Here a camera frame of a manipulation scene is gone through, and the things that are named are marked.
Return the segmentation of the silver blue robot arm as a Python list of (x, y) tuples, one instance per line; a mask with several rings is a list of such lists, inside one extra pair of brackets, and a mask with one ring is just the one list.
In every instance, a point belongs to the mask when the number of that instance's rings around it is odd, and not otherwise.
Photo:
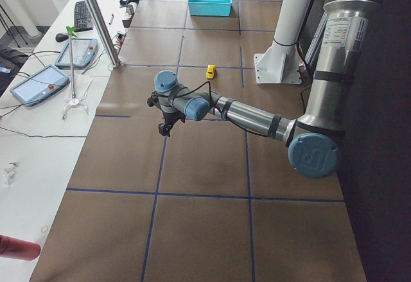
[(325, 0), (324, 36), (304, 114), (287, 119), (213, 91), (188, 89), (171, 71), (154, 78), (147, 103), (162, 111), (159, 133), (168, 136), (177, 121), (199, 121), (213, 114), (253, 134), (282, 141), (293, 169), (319, 179), (333, 174), (340, 164), (339, 141), (344, 135), (342, 117), (354, 70), (360, 57), (372, 13), (383, 0)]

